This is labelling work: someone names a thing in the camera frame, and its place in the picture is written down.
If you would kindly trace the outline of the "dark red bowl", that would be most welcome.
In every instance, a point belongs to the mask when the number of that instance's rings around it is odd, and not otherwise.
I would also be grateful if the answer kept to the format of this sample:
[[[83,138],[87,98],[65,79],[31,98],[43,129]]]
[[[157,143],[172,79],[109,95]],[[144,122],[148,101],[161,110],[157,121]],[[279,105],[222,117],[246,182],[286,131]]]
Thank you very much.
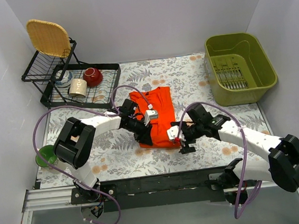
[[[96,87],[102,82],[103,76],[101,71],[90,67],[83,73],[83,79],[87,82],[88,87]]]

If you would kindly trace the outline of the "floral patterned table cloth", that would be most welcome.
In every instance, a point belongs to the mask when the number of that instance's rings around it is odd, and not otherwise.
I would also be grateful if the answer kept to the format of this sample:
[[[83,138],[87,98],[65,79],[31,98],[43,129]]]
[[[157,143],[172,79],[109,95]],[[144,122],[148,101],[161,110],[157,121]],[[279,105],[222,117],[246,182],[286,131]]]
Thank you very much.
[[[200,53],[120,64],[118,85],[131,85],[141,92],[160,86],[169,87],[178,121],[184,109],[193,102],[215,104],[205,72],[204,56]],[[242,126],[270,134],[268,123],[256,103],[224,109],[234,115]],[[92,116],[91,113],[68,108],[51,112],[48,127],[45,127],[44,145],[53,145],[69,117],[84,119]],[[123,129],[95,138],[89,164],[100,181],[109,181],[224,166],[243,156],[242,148],[212,138],[201,137],[196,140],[195,148],[195,153],[185,155],[180,154],[179,149],[144,149],[134,140],[132,133]],[[70,186],[73,183],[72,179],[51,168],[38,169],[36,178],[40,189]]]

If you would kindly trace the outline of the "orange t shirt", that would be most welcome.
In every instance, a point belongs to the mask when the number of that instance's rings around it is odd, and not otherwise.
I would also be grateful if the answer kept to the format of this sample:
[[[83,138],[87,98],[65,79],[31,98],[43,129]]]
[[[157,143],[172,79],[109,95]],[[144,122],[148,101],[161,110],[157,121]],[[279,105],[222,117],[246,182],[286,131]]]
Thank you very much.
[[[171,99],[170,88],[157,87],[148,92],[143,92],[153,109],[158,112],[158,118],[150,120],[152,125],[151,139],[152,146],[140,143],[142,148],[179,148],[180,143],[169,140],[167,130],[171,128],[171,123],[176,121],[175,111]]]

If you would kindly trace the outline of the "woven yellow rattan tray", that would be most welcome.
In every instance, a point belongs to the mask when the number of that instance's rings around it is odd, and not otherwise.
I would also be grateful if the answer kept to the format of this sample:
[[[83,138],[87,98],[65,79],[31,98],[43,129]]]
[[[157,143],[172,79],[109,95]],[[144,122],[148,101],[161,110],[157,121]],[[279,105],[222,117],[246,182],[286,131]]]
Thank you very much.
[[[26,23],[26,30],[37,51],[61,58],[69,56],[71,52],[69,35],[59,24],[34,19]]]

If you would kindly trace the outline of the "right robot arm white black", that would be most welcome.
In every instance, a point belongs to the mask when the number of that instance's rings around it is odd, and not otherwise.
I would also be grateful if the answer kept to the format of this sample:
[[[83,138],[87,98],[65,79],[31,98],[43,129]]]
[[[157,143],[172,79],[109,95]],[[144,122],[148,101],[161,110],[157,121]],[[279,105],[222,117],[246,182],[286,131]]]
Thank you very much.
[[[188,106],[185,114],[192,124],[172,122],[167,130],[168,138],[181,145],[180,153],[195,152],[196,139],[208,137],[261,157],[251,162],[235,159],[217,178],[218,185],[239,187],[246,180],[255,180],[273,182],[288,192],[299,188],[299,139],[296,136],[288,134],[281,138],[246,128],[228,112],[212,116],[199,102]]]

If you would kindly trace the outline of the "olive green plastic tub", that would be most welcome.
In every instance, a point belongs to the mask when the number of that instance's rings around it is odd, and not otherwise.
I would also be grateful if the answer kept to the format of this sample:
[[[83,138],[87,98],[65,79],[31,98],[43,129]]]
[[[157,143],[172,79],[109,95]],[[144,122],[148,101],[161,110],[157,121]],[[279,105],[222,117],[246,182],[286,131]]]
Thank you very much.
[[[255,103],[278,81],[259,41],[248,33],[206,39],[204,60],[214,100],[220,106]]]

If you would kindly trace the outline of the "aluminium rail frame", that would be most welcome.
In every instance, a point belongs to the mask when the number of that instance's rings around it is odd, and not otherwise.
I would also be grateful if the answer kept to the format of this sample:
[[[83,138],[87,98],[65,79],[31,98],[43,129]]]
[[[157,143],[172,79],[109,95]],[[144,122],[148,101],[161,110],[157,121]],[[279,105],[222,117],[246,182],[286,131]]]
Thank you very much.
[[[26,193],[22,224],[92,224],[92,204],[71,204],[73,186],[37,189]],[[264,182],[258,196],[234,218],[227,201],[143,207],[122,210],[118,224],[299,224],[299,189],[288,193]]]

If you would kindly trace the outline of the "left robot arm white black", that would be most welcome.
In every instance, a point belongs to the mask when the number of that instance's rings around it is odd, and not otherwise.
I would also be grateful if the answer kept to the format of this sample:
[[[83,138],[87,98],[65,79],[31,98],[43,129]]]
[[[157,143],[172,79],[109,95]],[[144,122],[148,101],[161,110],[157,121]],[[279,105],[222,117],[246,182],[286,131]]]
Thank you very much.
[[[137,119],[138,104],[126,99],[122,106],[109,109],[103,115],[89,119],[68,118],[54,146],[57,158],[67,163],[74,185],[78,193],[89,202],[100,198],[99,180],[92,173],[88,159],[92,150],[93,140],[107,132],[125,129],[133,133],[134,139],[141,144],[152,146],[150,122],[146,116]]]

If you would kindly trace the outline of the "green cup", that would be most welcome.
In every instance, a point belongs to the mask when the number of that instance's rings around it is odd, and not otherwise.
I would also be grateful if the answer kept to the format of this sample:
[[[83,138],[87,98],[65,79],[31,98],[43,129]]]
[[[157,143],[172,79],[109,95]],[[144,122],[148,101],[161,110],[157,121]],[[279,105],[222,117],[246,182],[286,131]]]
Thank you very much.
[[[49,162],[52,165],[57,161],[57,156],[54,154],[53,148],[53,145],[46,145],[38,150],[41,157],[43,157],[47,162]],[[49,166],[42,158],[40,158],[39,155],[36,155],[35,162],[41,168],[46,168]]]

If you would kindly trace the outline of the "black mounting base plate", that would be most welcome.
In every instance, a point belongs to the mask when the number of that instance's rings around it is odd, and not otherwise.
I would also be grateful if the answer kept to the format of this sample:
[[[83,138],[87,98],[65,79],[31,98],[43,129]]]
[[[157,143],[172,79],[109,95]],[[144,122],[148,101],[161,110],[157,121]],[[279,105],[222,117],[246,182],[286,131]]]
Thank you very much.
[[[237,190],[213,184],[224,171],[224,167],[158,174],[145,177],[103,181],[96,186],[117,200],[75,186],[71,192],[71,204],[100,204],[104,212],[118,209],[165,206],[198,201],[234,203]]]

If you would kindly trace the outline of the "blue white patterned bowl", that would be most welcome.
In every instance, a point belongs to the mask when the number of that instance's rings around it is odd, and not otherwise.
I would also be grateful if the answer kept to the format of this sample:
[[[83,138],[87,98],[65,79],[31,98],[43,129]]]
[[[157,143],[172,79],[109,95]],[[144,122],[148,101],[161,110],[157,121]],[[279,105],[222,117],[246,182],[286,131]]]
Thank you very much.
[[[64,75],[61,76],[61,74],[62,74],[61,70],[57,71],[57,73],[55,75],[55,78],[56,78],[55,85],[59,88],[67,87],[67,86],[71,85],[71,82],[74,79],[72,73],[68,70],[65,70]]]

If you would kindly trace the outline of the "cream ceramic mug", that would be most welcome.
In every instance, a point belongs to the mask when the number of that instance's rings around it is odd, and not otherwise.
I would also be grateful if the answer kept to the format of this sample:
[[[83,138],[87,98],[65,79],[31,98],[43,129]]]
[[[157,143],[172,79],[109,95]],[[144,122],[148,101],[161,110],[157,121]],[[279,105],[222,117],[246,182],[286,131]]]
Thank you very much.
[[[84,79],[73,79],[68,94],[71,97],[86,97],[87,82]]]

